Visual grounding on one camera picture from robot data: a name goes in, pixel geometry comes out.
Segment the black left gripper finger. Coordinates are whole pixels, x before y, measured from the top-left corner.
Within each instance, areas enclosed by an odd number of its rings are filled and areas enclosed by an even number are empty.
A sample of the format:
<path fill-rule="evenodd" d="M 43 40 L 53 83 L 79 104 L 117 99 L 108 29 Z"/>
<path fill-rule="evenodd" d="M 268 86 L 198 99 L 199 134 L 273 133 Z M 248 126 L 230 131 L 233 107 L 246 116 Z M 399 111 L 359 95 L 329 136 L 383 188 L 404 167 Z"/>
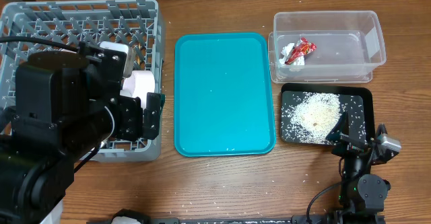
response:
<path fill-rule="evenodd" d="M 145 116 L 149 115 L 162 115 L 162 110 L 165 104 L 165 95 L 159 93 L 147 93 L 146 105 L 143 109 Z"/>
<path fill-rule="evenodd" d="M 160 116 L 158 114 L 144 115 L 142 132 L 142 137 L 144 139 L 156 139 L 160 132 Z"/>

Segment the small white bowl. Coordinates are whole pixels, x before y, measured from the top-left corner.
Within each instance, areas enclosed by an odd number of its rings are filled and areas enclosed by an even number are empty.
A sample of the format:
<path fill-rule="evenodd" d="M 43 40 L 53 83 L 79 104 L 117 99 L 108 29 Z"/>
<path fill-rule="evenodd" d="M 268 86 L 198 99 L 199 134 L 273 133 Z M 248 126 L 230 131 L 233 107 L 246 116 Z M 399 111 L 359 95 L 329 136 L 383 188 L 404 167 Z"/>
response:
<path fill-rule="evenodd" d="M 141 107 L 145 109 L 147 94 L 154 93 L 155 88 L 156 81 L 151 71 L 132 71 L 131 76 L 124 79 L 120 95 L 139 98 L 141 100 Z"/>

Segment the cooked rice leftovers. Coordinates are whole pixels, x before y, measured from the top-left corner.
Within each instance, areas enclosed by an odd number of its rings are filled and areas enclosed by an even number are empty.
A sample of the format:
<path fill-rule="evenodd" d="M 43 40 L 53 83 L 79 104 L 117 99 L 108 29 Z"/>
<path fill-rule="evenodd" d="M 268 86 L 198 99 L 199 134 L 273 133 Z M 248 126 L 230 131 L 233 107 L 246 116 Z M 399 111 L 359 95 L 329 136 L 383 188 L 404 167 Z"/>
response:
<path fill-rule="evenodd" d="M 281 94 L 281 130 L 283 141 L 329 145 L 326 136 L 342 114 L 349 114 L 349 133 L 366 139 L 364 101 L 360 96 L 301 91 Z"/>

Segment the white paper napkin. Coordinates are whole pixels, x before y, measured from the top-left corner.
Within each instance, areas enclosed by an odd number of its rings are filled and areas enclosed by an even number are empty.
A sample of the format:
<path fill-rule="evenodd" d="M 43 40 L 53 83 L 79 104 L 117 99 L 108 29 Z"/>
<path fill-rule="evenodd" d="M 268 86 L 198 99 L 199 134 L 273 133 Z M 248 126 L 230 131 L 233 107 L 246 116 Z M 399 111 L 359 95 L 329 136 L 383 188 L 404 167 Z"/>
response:
<path fill-rule="evenodd" d="M 294 43 L 289 43 L 287 46 L 282 48 L 281 50 L 282 58 L 279 59 L 279 63 L 281 65 L 284 65 L 286 63 L 293 49 L 294 49 Z M 298 57 L 297 59 L 293 60 L 291 65 L 304 66 L 305 65 L 304 56 Z"/>

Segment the red snack wrapper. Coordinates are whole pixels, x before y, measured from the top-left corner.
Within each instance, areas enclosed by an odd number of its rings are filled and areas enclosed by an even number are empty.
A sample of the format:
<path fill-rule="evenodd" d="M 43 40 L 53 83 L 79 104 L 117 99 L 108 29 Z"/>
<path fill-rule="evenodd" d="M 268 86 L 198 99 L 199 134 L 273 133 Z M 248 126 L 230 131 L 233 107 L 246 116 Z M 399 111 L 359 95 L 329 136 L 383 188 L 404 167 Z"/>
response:
<path fill-rule="evenodd" d="M 286 62 L 287 64 L 292 64 L 292 62 L 297 58 L 304 57 L 316 49 L 317 46 L 315 43 L 309 42 L 306 38 L 301 37 L 296 43 L 295 47 L 292 49 Z"/>

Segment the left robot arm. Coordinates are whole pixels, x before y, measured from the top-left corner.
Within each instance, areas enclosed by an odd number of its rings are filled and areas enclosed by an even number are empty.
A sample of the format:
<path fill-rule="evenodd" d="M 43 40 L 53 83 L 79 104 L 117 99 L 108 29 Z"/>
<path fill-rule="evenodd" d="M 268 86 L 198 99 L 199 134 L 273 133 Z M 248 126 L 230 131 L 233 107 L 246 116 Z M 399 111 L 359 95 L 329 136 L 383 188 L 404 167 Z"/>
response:
<path fill-rule="evenodd" d="M 105 139 L 152 140 L 164 96 L 120 94 L 125 56 L 46 51 L 15 73 L 15 105 L 1 113 L 1 222 L 39 223 Z"/>

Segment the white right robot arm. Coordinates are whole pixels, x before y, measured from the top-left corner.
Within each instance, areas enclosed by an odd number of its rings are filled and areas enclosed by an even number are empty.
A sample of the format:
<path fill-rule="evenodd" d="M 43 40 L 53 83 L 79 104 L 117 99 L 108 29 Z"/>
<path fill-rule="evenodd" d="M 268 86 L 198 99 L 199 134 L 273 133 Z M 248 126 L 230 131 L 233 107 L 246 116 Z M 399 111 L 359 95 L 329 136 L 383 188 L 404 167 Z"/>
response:
<path fill-rule="evenodd" d="M 378 137 L 365 141 L 350 136 L 350 120 L 344 112 L 326 136 L 334 143 L 332 154 L 344 161 L 339 164 L 341 209 L 327 214 L 327 223 L 384 223 L 379 213 L 391 189 L 387 180 L 371 173 L 371 166 L 384 164 L 394 157 L 392 149 L 384 145 L 386 128 L 378 127 Z"/>

